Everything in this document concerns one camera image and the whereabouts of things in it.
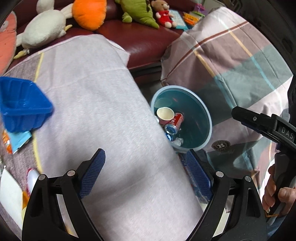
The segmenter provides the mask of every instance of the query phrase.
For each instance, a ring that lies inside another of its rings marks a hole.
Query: green toy
[[[124,12],[123,23],[131,23],[135,20],[138,23],[159,29],[159,25],[153,18],[152,8],[148,0],[114,0],[121,5]]]

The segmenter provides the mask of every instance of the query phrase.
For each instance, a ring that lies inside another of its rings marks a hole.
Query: metal screw
[[[74,170],[70,170],[70,171],[67,172],[67,175],[69,177],[74,176],[75,175],[75,171]]]
[[[221,171],[217,171],[217,172],[216,172],[216,175],[217,175],[218,177],[224,177],[224,173],[221,172]]]
[[[249,176],[245,176],[244,178],[245,178],[245,180],[246,180],[247,182],[252,181],[252,178],[250,178]]]
[[[44,174],[41,174],[41,175],[38,177],[38,179],[39,179],[40,181],[44,180],[44,179],[45,179],[45,175],[44,175]]]

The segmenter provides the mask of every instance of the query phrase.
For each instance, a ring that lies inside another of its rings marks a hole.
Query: teddy bear's red outfit
[[[160,18],[157,19],[157,22],[164,26],[166,22],[170,22],[172,23],[173,21],[170,19],[170,16],[169,16],[169,11],[168,10],[164,10],[164,11],[159,11],[158,12],[160,14]]]

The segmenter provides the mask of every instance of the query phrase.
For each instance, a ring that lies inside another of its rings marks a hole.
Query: red leather sofa
[[[14,8],[17,15],[18,34],[22,33],[27,24],[37,15],[37,1],[22,0]],[[72,2],[73,0],[55,0],[55,9],[62,9]],[[194,9],[194,3],[190,0],[167,0],[167,2],[171,9],[180,12],[188,12]],[[68,19],[67,24],[72,24],[73,27],[67,31],[67,34],[43,48],[77,35],[102,34],[131,54],[128,69],[138,85],[159,80],[161,74],[160,58],[167,46],[181,35],[182,30],[170,30],[162,26],[159,29],[154,29],[135,22],[126,24],[121,21],[122,14],[120,5],[116,4],[114,0],[107,0],[106,19],[98,30],[95,32],[85,30],[73,18]],[[14,60],[10,68],[26,57]]]

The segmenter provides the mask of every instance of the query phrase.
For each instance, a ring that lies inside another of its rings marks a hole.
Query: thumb
[[[287,215],[290,211],[291,207],[293,206],[295,199],[296,199],[296,189],[293,188],[281,188],[279,190],[279,200],[284,202],[286,205],[283,208],[281,214]]]

